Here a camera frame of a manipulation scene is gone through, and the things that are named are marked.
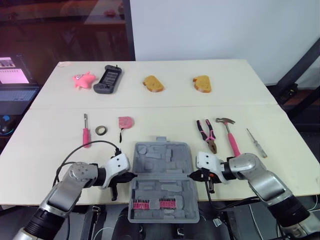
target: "laptop keyboard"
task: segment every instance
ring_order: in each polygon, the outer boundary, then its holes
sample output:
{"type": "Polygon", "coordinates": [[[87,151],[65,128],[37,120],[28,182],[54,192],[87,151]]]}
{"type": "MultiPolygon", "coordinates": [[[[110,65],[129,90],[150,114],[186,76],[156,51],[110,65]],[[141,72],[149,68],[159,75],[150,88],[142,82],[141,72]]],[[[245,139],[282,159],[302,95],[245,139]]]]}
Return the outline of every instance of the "laptop keyboard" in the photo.
{"type": "Polygon", "coordinates": [[[0,90],[0,101],[30,101],[35,90],[0,90]]]}

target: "gray tool case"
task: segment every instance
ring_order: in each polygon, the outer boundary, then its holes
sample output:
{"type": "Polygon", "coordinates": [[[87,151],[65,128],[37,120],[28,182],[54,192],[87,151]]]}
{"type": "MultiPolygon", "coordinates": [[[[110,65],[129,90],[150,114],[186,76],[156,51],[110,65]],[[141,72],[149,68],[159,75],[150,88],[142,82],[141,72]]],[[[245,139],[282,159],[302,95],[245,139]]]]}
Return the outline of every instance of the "gray tool case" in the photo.
{"type": "Polygon", "coordinates": [[[197,223],[199,209],[189,146],[184,142],[138,142],[134,148],[128,220],[131,223],[197,223]]]}

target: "pink handle screwdriver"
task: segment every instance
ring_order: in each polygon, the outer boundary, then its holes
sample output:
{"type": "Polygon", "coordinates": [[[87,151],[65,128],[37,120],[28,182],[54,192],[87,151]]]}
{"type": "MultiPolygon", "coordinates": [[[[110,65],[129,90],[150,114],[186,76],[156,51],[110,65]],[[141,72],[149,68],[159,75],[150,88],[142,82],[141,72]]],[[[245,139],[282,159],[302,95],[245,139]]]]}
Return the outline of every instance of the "pink handle screwdriver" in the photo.
{"type": "MultiPolygon", "coordinates": [[[[90,142],[90,132],[88,129],[88,115],[84,114],[84,129],[82,133],[82,144],[87,144],[90,142]]],[[[85,145],[84,148],[89,148],[91,144],[85,145]]]]}

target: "laptop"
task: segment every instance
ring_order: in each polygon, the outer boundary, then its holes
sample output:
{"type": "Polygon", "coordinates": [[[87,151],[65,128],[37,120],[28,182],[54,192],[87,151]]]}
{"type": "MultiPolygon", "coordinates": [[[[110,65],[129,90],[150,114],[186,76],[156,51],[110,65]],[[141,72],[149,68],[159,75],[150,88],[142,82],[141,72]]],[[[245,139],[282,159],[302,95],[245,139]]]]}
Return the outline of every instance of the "laptop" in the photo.
{"type": "Polygon", "coordinates": [[[39,90],[22,55],[0,56],[0,115],[23,115],[39,90]]]}

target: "pink tape measure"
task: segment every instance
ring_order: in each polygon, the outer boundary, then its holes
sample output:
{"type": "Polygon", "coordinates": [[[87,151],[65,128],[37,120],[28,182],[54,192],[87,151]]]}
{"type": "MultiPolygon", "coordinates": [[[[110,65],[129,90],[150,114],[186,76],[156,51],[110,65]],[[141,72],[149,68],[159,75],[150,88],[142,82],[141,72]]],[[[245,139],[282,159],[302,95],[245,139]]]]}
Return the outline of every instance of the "pink tape measure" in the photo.
{"type": "Polygon", "coordinates": [[[122,142],[122,130],[131,128],[134,124],[134,120],[132,119],[132,117],[129,117],[129,116],[120,116],[118,118],[118,121],[119,121],[119,128],[120,128],[119,142],[121,143],[122,142]]]}

